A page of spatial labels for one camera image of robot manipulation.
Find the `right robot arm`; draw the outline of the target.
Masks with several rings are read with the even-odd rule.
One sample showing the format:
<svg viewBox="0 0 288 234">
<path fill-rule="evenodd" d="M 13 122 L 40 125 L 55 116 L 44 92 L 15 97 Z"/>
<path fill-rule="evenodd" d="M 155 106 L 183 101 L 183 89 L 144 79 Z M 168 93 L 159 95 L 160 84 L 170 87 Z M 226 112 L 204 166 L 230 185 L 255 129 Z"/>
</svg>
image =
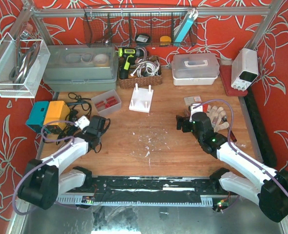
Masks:
<svg viewBox="0 0 288 234">
<path fill-rule="evenodd" d="M 214 175 L 223 190 L 255 203 L 274 222 L 288 215 L 288 171 L 277 171 L 245 154 L 227 137 L 214 132 L 204 112 L 195 112 L 191 117 L 176 116 L 176 121 L 177 130 L 191 132 L 204 152 L 241 173 L 237 176 L 225 168 L 217 170 Z"/>
</svg>

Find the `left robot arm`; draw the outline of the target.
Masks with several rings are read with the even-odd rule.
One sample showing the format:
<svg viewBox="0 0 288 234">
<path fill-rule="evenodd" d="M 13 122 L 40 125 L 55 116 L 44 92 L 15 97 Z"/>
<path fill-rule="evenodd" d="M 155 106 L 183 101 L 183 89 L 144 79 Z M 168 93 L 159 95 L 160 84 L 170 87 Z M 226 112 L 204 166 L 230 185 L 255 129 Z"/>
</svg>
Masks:
<svg viewBox="0 0 288 234">
<path fill-rule="evenodd" d="M 34 206 L 47 210 L 58 196 L 72 189 L 89 189 L 92 173 L 83 167 L 65 169 L 83 155 L 102 148 L 101 137 L 107 132 L 111 120 L 102 116 L 85 116 L 73 125 L 80 129 L 73 136 L 66 136 L 65 145 L 42 160 L 32 159 L 27 163 L 24 176 L 14 190 L 13 198 L 19 198 Z"/>
</svg>

